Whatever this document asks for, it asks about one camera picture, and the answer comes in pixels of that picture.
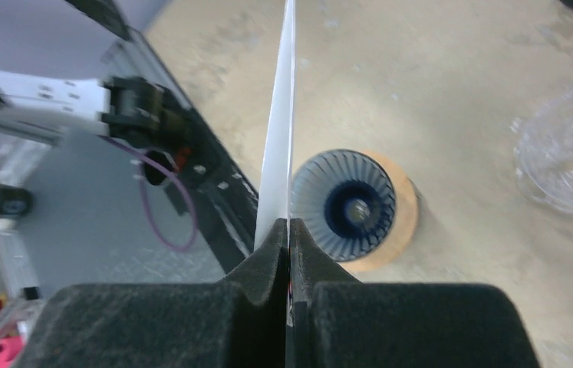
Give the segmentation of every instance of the clear plastic bowl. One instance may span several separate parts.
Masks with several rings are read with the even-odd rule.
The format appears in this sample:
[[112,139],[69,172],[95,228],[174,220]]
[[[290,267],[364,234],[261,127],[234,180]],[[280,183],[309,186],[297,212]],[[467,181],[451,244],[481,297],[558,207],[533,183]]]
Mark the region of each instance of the clear plastic bowl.
[[573,91],[521,127],[515,156],[519,185],[527,196],[573,213]]

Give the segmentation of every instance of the purple cable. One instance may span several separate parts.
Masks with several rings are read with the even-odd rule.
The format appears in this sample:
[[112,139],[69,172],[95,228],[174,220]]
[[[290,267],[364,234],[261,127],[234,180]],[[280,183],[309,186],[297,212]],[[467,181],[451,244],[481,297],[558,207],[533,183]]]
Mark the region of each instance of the purple cable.
[[144,186],[143,181],[140,180],[140,193],[141,193],[141,197],[142,197],[142,206],[144,208],[144,212],[146,213],[146,218],[148,220],[148,223],[153,230],[153,233],[155,233],[155,236],[162,242],[162,244],[164,244],[169,249],[174,250],[174,251],[178,251],[178,252],[187,251],[189,248],[191,248],[193,243],[196,242],[196,236],[198,235],[198,220],[196,218],[196,207],[194,206],[193,200],[191,199],[191,195],[189,195],[189,192],[187,192],[187,189],[185,188],[184,184],[182,184],[182,182],[180,182],[180,180],[177,178],[177,176],[173,172],[170,172],[164,166],[162,166],[159,163],[157,163],[156,161],[144,156],[143,154],[137,152],[135,149],[132,149],[128,146],[125,146],[125,145],[123,145],[123,144],[117,142],[116,140],[113,140],[112,138],[107,137],[107,136],[102,136],[101,138],[103,140],[105,140],[106,142],[108,142],[109,144],[115,146],[116,148],[123,150],[123,151],[126,151],[129,154],[135,156],[135,158],[143,161],[144,163],[146,163],[148,165],[151,165],[154,169],[157,169],[162,174],[164,174],[167,178],[169,178],[169,180],[176,186],[176,188],[178,189],[180,194],[183,195],[187,210],[189,210],[189,214],[191,214],[191,223],[192,223],[191,235],[189,236],[189,240],[187,240],[184,245],[180,245],[180,246],[174,245],[170,241],[166,240],[166,238],[164,238],[164,236],[162,235],[162,232],[157,227],[157,223],[155,223],[155,219],[153,218],[153,213],[151,213],[151,211],[150,211],[150,204],[148,201],[148,193],[146,191],[146,186]]

